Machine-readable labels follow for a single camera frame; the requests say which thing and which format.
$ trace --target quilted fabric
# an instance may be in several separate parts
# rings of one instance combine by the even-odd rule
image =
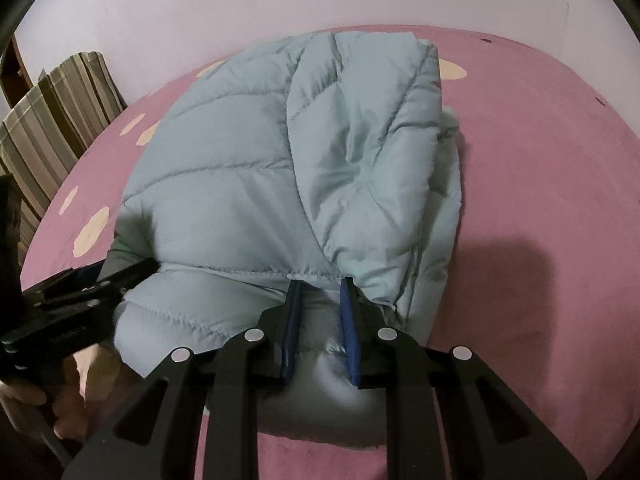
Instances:
[[[384,442],[383,392],[346,373],[339,283],[426,343],[458,224],[457,129],[437,50],[412,34],[288,38],[196,81],[130,176],[103,269],[161,264],[116,311],[124,361],[145,375],[177,346],[218,348],[304,280],[296,371],[259,399],[259,429]]]

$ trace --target striped fabric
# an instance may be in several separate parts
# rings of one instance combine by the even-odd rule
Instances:
[[[20,264],[49,203],[78,159],[124,109],[102,54],[74,54],[0,124],[0,174],[22,193]]]

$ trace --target silver rivet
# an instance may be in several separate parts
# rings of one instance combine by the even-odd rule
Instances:
[[[183,361],[186,361],[190,355],[191,352],[189,352],[188,348],[176,348],[173,352],[171,352],[171,359],[174,361],[174,363],[181,363]]]
[[[259,328],[251,328],[244,333],[244,338],[249,343],[254,343],[256,341],[260,341],[264,337],[264,332]]]
[[[453,357],[461,361],[469,361],[473,357],[473,353],[466,346],[456,346],[453,349]]]
[[[398,332],[396,332],[393,328],[389,328],[385,326],[378,330],[378,337],[382,339],[382,341],[393,341],[396,337],[398,337]]]

